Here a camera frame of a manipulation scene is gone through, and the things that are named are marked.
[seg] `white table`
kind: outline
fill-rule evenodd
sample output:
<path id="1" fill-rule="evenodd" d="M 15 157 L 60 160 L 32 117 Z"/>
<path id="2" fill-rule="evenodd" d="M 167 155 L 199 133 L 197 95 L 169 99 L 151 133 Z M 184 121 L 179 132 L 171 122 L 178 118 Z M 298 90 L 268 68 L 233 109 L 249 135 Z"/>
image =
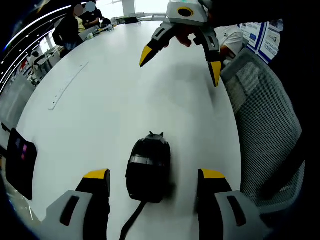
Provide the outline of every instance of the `white table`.
<path id="1" fill-rule="evenodd" d="M 241 154 L 222 81 L 213 87 L 204 50 L 176 39 L 143 68 L 144 46 L 160 22 L 119 25 L 63 58 L 30 98 L 17 130 L 38 150 L 30 206 L 40 220 L 93 170 L 111 170 L 107 236 L 116 240 L 139 202 L 129 197 L 127 163 L 138 139 L 164 132 L 171 147 L 171 199 L 147 204 L 128 240 L 199 239 L 198 169 L 222 172 L 240 189 Z M 81 64 L 54 110 L 58 89 Z"/>

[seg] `black cable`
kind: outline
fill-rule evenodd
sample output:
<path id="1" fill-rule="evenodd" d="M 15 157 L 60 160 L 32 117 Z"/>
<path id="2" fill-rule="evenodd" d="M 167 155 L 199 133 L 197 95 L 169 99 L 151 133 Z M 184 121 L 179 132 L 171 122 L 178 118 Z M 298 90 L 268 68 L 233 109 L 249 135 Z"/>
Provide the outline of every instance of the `black cable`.
<path id="1" fill-rule="evenodd" d="M 135 212 L 132 214 L 132 216 L 129 218 L 129 220 L 125 223 L 125 225 L 121 230 L 120 240 L 126 239 L 130 228 L 133 226 L 133 224 L 137 220 L 138 216 L 140 215 L 140 213 L 142 212 L 146 204 L 147 204 L 146 201 L 142 201 L 138 206 L 138 208 L 135 210 Z"/>

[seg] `paper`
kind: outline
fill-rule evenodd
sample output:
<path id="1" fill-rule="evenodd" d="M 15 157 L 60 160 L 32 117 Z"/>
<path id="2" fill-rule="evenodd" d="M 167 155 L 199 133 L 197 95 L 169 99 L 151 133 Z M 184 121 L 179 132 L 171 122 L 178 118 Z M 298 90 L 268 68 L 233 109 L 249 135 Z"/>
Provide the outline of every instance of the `paper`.
<path id="1" fill-rule="evenodd" d="M 261 29 L 261 23 L 249 22 L 240 25 L 240 29 L 243 32 L 243 37 L 249 41 L 249 45 L 257 49 L 258 37 Z"/>
<path id="2" fill-rule="evenodd" d="M 268 59 L 272 60 L 279 51 L 280 33 L 277 28 L 267 23 L 266 32 L 262 40 L 259 52 L 265 55 Z"/>

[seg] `office chair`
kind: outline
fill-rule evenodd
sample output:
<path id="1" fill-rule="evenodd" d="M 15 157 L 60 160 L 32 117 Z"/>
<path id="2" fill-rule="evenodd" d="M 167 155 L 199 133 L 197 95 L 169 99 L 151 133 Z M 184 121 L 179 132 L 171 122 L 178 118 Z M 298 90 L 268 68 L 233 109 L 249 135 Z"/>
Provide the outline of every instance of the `office chair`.
<path id="1" fill-rule="evenodd" d="M 288 156 L 296 147 L 302 129 L 291 101 L 275 73 L 248 49 L 243 49 L 226 66 L 221 79 L 238 128 L 240 191 L 255 203 L 261 215 L 283 211 L 299 195 L 304 179 L 304 159 L 290 180 L 269 199 L 261 197 L 261 190 L 284 162 L 295 161 Z"/>

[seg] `human hand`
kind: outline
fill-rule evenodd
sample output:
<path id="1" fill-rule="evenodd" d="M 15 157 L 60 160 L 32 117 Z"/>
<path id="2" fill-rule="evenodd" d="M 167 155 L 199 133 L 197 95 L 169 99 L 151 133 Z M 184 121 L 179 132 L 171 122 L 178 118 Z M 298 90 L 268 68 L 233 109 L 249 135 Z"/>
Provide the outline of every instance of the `human hand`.
<path id="1" fill-rule="evenodd" d="M 180 24 L 176 28 L 175 37 L 176 39 L 178 39 L 178 41 L 182 45 L 185 45 L 187 48 L 189 48 L 192 44 L 191 40 L 189 39 L 189 35 L 193 34 L 195 31 L 196 31 L 195 26 Z"/>

